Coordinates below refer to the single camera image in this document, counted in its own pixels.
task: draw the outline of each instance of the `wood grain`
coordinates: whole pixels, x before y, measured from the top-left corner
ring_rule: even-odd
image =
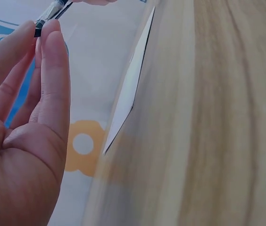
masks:
[[[84,226],[266,226],[266,0],[161,0]]]

